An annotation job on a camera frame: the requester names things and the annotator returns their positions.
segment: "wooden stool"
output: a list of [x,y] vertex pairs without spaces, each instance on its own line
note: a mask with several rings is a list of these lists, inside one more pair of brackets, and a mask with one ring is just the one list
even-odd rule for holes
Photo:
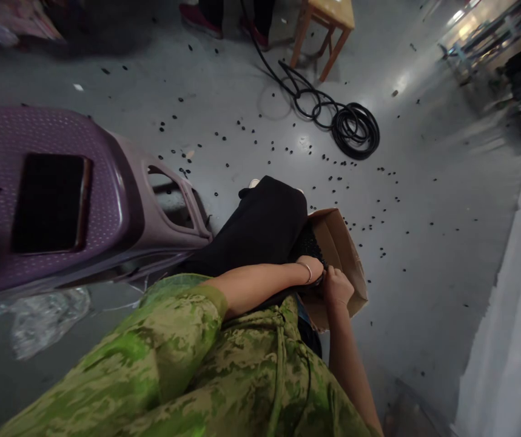
[[[327,65],[325,65],[323,73],[321,73],[321,77],[319,78],[321,82],[324,82],[329,71],[331,71],[333,63],[335,63],[337,59],[337,55],[341,52],[343,44],[347,41],[351,31],[355,29],[351,0],[303,0],[301,10],[298,14],[295,49],[292,54],[291,68],[297,65],[298,56],[301,53],[304,37],[311,20],[329,29],[321,46],[321,50],[319,50],[319,57],[321,57],[325,52],[325,48],[329,46],[329,61]],[[341,29],[342,33],[335,48],[331,49],[331,37],[337,27]]]

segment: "black pants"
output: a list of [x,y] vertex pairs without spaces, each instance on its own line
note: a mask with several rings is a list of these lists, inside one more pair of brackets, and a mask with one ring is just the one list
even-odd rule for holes
[[[268,37],[272,24],[272,10],[275,0],[254,0],[254,25],[258,31]],[[214,26],[222,27],[224,18],[224,0],[200,0],[200,11]]]
[[[307,200],[297,189],[264,176],[256,188],[245,188],[236,211],[206,247],[174,270],[219,276],[237,267],[284,264],[301,229],[307,222]],[[305,320],[298,318],[303,341],[321,356],[319,337]]]

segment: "black cable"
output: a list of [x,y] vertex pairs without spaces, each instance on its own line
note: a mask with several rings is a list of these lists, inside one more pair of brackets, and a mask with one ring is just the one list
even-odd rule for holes
[[[251,21],[248,19],[244,0],[240,0],[240,4],[242,5],[244,19],[248,26],[248,33],[250,34],[250,38],[252,38],[252,42],[254,43],[254,47],[256,47],[260,59],[262,59],[262,62],[264,62],[264,65],[268,71],[270,71],[272,78],[291,96],[297,111],[309,120],[312,120],[322,129],[330,130],[335,143],[348,157],[359,161],[369,158],[380,144],[380,128],[373,114],[359,103],[349,103],[345,105],[336,102],[323,91],[315,89],[313,85],[295,69],[290,68],[282,61],[278,61],[278,65],[284,70],[295,87],[296,92],[293,92],[279,79],[268,62],[266,62],[254,38],[254,31],[250,27]],[[299,88],[297,81],[301,81],[306,87]],[[317,99],[317,104],[313,107],[311,113],[305,112],[298,104],[298,99],[305,93],[311,94]],[[331,124],[323,124],[318,120],[321,109],[326,106],[332,107],[332,110],[335,112]]]

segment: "red shoe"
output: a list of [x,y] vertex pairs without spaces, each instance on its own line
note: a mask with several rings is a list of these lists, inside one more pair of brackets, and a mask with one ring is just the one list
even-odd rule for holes
[[221,27],[216,27],[204,18],[197,5],[180,4],[181,19],[189,26],[207,33],[212,38],[223,39]]
[[[271,47],[268,44],[268,36],[262,35],[254,25],[254,23],[250,23],[250,27],[252,28],[252,33],[254,35],[254,39],[258,43],[258,47],[262,52],[268,52]],[[248,31],[248,26],[246,25],[246,20],[244,17],[240,17],[240,29],[250,38],[250,32]]]

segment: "bracelet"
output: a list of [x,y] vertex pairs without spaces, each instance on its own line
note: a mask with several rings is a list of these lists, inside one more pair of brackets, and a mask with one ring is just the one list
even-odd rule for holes
[[307,270],[309,271],[309,278],[307,279],[307,282],[305,282],[305,284],[311,282],[311,279],[313,279],[313,272],[311,271],[311,267],[309,267],[307,264],[305,264],[304,262],[299,262],[297,261],[297,264],[300,264],[300,265],[304,265]]

